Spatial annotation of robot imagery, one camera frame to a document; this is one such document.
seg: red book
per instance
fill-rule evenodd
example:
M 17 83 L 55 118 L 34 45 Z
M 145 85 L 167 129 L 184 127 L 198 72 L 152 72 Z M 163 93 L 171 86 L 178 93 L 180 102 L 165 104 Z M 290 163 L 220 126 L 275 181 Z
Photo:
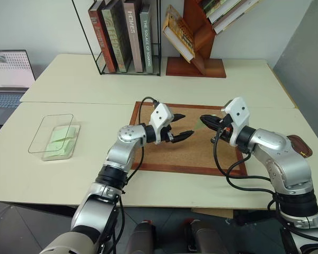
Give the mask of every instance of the red book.
M 102 17 L 101 10 L 105 7 L 105 1 L 96 1 L 89 8 L 89 16 L 98 39 L 101 52 L 104 56 L 105 63 L 109 72 L 116 72 L 118 69 L 117 60 L 113 53 L 112 44 L 108 36 L 105 21 Z

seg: dark gray floor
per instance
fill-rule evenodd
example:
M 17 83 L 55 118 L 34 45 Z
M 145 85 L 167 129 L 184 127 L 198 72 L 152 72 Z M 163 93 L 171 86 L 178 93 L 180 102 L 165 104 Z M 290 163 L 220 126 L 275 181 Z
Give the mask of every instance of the dark gray floor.
M 0 203 L 0 254 L 39 253 L 56 236 L 69 230 L 70 218 Z M 156 254 L 186 253 L 182 224 L 186 219 L 208 221 L 218 230 L 230 253 L 285 253 L 275 220 L 238 227 L 231 220 L 192 213 L 184 208 L 126 208 L 126 225 L 117 246 L 123 253 L 133 229 L 142 220 L 152 220 L 157 230 Z

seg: white wall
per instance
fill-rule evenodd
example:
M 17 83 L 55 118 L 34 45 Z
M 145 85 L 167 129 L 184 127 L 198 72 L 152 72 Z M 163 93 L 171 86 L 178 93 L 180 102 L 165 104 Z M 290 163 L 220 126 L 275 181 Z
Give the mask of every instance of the white wall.
M 310 2 L 262 0 L 216 38 L 212 57 L 263 58 L 273 67 Z M 87 13 L 91 3 L 75 0 L 93 51 L 98 53 L 99 46 Z M 182 13 L 183 0 L 162 0 L 162 21 L 168 3 Z M 59 53 L 89 53 L 70 0 L 0 1 L 0 49 L 27 49 L 37 76 Z M 162 53 L 178 55 L 164 37 Z

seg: clear plastic container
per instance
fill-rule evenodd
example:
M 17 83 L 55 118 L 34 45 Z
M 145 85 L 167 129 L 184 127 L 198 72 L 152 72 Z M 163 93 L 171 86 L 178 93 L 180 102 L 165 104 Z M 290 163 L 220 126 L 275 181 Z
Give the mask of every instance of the clear plastic container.
M 45 116 L 32 140 L 28 152 L 43 161 L 69 159 L 74 151 L 80 125 L 72 114 Z

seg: laptop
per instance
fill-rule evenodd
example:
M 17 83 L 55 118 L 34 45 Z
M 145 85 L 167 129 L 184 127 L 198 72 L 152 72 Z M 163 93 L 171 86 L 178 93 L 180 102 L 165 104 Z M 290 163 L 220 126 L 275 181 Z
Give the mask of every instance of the laptop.
M 0 50 L 0 125 L 18 107 L 34 81 L 26 50 Z

